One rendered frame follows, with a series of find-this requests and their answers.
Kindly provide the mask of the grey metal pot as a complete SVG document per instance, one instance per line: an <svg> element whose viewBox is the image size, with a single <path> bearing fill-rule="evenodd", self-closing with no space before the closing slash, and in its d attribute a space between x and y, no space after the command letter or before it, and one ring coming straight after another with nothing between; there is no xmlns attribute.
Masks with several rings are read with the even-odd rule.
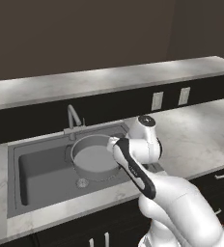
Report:
<svg viewBox="0 0 224 247"><path fill-rule="evenodd" d="M73 164L75 172L92 181L104 181L115 177L120 167L112 152L107 149L109 136L95 134L82 137L65 149L65 160Z"/></svg>

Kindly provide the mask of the grey sink tap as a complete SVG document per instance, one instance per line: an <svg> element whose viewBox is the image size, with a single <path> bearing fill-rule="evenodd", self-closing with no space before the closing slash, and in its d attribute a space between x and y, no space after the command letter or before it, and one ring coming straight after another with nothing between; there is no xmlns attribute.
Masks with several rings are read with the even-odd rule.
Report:
<svg viewBox="0 0 224 247"><path fill-rule="evenodd" d="M76 139L74 127L84 126L85 120L80 120L77 112L71 104L68 105L68 123L69 127L64 129L64 133L69 135L71 141L74 141Z"/></svg>

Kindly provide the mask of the grey kitchen sink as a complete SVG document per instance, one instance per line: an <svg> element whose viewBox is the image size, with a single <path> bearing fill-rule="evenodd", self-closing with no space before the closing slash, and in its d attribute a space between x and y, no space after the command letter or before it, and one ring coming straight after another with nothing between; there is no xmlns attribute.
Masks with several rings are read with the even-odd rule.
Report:
<svg viewBox="0 0 224 247"><path fill-rule="evenodd" d="M102 134L122 138L128 127L111 123L68 134L8 146L8 216L10 218L45 206L55 205L129 181L126 172L108 180L81 178L73 164L65 160L65 149L82 137Z"/></svg>

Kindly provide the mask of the black cupboard door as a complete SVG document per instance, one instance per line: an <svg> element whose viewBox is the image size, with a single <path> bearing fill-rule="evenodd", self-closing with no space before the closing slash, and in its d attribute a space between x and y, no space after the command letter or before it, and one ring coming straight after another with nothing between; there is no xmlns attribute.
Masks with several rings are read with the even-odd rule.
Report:
<svg viewBox="0 0 224 247"><path fill-rule="evenodd" d="M109 238L109 244L104 247L138 247L151 225L151 220L141 213L137 199L111 206L103 212L102 229Z"/></svg>
<svg viewBox="0 0 224 247"><path fill-rule="evenodd" d="M97 233L95 213L82 215L69 222L36 233L40 247L90 247L93 238L95 247L102 245Z"/></svg>

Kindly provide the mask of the white wall socket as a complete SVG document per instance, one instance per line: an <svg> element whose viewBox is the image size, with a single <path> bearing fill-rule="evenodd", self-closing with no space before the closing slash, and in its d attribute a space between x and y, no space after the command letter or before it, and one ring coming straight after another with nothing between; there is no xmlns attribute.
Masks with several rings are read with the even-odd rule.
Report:
<svg viewBox="0 0 224 247"><path fill-rule="evenodd" d="M163 92L154 93L153 100L152 100L152 110L159 110L162 105L163 100Z"/></svg>
<svg viewBox="0 0 224 247"><path fill-rule="evenodd" d="M189 93L190 93L190 88L182 88L180 92L180 97L179 97L179 105L185 105L188 102L189 98Z"/></svg>

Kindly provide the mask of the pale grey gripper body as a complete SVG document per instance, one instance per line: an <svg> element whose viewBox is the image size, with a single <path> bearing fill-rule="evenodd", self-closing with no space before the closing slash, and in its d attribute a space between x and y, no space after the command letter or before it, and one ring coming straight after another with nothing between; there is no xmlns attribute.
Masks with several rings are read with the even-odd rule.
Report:
<svg viewBox="0 0 224 247"><path fill-rule="evenodd" d="M165 176L166 172L158 163L145 164L144 167L151 174Z"/></svg>

